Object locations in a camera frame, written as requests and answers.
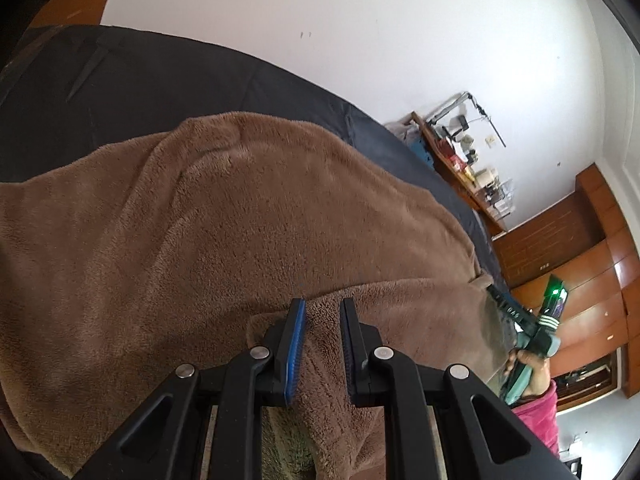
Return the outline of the pink sleeve forearm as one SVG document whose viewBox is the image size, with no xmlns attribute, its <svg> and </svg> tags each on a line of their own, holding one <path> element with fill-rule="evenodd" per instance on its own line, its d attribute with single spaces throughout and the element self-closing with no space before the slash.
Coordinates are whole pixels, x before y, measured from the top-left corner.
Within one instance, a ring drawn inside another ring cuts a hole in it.
<svg viewBox="0 0 640 480">
<path fill-rule="evenodd" d="M 546 392 L 541 396 L 525 399 L 512 412 L 521 419 L 527 428 L 551 451 L 555 456 L 559 451 L 559 426 L 556 420 L 556 385 L 552 380 Z"/>
</svg>

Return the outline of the person's right hand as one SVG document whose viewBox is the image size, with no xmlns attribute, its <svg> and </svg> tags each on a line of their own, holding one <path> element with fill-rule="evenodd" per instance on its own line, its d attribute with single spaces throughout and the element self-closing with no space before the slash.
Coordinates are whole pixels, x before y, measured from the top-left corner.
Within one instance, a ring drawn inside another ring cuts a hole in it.
<svg viewBox="0 0 640 480">
<path fill-rule="evenodd" d="M 532 370 L 528 384 L 521 395 L 521 401 L 525 402 L 543 396 L 549 389 L 551 382 L 549 360 L 526 350 L 512 349 L 506 359 L 503 375 L 508 376 L 518 363 L 529 366 Z"/>
</svg>

